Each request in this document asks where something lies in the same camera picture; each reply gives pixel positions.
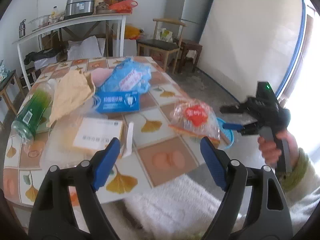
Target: white pillow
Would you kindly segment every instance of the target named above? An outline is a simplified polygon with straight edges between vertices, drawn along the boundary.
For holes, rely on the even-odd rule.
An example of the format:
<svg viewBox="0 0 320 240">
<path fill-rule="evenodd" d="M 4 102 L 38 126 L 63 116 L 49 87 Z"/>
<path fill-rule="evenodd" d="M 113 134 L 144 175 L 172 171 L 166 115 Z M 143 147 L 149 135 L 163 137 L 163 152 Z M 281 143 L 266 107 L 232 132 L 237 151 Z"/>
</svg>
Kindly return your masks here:
<svg viewBox="0 0 320 240">
<path fill-rule="evenodd" d="M 104 47 L 106 45 L 106 39 L 103 38 L 97 38 L 98 40 L 98 46 L 99 46 L 99 50 L 101 55 L 103 56 L 104 54 Z M 82 41 L 68 41 L 68 50 L 72 47 L 72 46 L 80 46 L 82 43 Z"/>
<path fill-rule="evenodd" d="M 68 42 L 71 47 L 68 51 L 68 60 L 102 57 L 96 36 L 91 36 L 79 45 L 79 42 Z"/>
</svg>

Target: toothpaste box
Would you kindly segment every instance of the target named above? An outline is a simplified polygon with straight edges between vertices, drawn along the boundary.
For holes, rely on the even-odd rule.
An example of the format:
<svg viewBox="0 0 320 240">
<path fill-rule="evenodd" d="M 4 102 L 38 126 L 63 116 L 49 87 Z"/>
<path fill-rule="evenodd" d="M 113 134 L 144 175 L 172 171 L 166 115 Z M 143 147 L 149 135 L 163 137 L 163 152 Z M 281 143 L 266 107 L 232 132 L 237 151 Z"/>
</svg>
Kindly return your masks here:
<svg viewBox="0 0 320 240">
<path fill-rule="evenodd" d="M 139 93 L 137 91 L 103 92 L 95 94 L 99 113 L 139 111 Z"/>
</svg>

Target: wooden stool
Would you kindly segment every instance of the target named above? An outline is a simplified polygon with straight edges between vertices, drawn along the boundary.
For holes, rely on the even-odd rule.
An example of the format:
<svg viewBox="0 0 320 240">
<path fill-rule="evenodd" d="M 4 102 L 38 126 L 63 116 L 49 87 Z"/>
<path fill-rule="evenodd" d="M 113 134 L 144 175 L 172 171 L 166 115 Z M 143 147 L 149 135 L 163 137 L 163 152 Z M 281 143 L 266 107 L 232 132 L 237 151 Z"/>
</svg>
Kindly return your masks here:
<svg viewBox="0 0 320 240">
<path fill-rule="evenodd" d="M 3 95 L 3 99 L 4 99 L 7 107 L 8 107 L 9 109 L 11 109 L 11 110 L 15 113 L 15 115 L 17 115 L 18 112 L 17 112 L 17 110 L 14 108 L 13 103 L 11 102 L 11 100 L 10 100 L 7 92 L 5 91 L 6 88 L 7 88 L 7 86 L 8 86 L 10 83 L 14 85 L 14 79 L 13 79 L 13 78 L 16 80 L 17 85 L 18 85 L 18 87 L 19 87 L 19 89 L 20 89 L 20 92 L 21 92 L 22 95 L 25 97 L 25 94 L 23 93 L 23 89 L 22 89 L 22 85 L 21 85 L 20 79 L 17 77 L 16 71 L 13 70 L 13 71 L 9 72 L 9 73 L 8 73 L 8 76 L 7 76 L 4 80 L 2 80 L 2 81 L 0 82 L 0 100 L 1 100 L 1 96 Z"/>
<path fill-rule="evenodd" d="M 183 39 L 181 42 L 180 49 L 182 49 L 182 54 L 181 54 L 178 73 L 181 73 L 182 67 L 186 64 L 186 56 L 187 56 L 189 50 L 196 50 L 196 52 L 197 52 L 196 61 L 193 64 L 193 69 L 192 69 L 192 72 L 195 72 L 198 61 L 199 61 L 199 57 L 200 57 L 200 54 L 202 51 L 202 45 L 200 45 L 199 43 L 197 43 L 195 41 Z"/>
</svg>

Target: green bottle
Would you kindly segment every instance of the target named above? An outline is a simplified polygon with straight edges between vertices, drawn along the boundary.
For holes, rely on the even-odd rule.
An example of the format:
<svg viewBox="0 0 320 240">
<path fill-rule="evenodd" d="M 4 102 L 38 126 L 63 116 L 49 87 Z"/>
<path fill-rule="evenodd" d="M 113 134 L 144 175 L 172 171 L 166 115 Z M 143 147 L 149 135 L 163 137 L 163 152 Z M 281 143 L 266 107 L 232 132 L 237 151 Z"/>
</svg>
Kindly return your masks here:
<svg viewBox="0 0 320 240">
<path fill-rule="evenodd" d="M 32 143 L 41 117 L 53 101 L 54 82 L 55 80 L 49 80 L 40 84 L 12 122 L 11 129 L 20 135 L 24 144 Z"/>
</svg>

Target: hand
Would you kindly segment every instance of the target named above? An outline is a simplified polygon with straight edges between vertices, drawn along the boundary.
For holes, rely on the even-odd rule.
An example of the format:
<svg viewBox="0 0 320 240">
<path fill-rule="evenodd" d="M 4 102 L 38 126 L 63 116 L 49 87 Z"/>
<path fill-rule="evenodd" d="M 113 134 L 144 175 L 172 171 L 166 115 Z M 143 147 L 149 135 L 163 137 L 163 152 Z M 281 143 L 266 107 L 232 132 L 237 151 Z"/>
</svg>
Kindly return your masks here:
<svg viewBox="0 0 320 240">
<path fill-rule="evenodd" d="M 276 137 L 278 139 L 285 139 L 288 141 L 291 166 L 292 168 L 295 168 L 299 160 L 299 150 L 296 139 L 287 130 L 278 132 Z M 281 150 L 276 148 L 275 142 L 266 142 L 263 137 L 258 138 L 258 143 L 259 150 L 262 152 L 262 157 L 264 158 L 265 163 L 267 165 L 274 166 L 282 154 Z"/>
</svg>

